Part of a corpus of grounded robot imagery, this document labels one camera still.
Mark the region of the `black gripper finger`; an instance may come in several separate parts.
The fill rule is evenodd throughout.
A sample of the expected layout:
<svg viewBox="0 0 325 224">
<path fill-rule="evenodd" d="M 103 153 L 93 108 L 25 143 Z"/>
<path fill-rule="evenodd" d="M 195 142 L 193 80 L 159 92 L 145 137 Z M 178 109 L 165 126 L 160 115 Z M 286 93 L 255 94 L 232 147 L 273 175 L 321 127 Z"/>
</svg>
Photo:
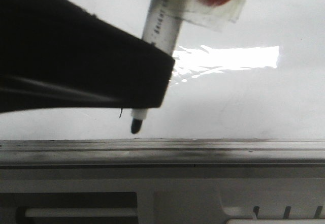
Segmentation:
<svg viewBox="0 0 325 224">
<path fill-rule="evenodd" d="M 158 108 L 173 66 L 68 0 L 1 0 L 1 112 Z"/>
</svg>

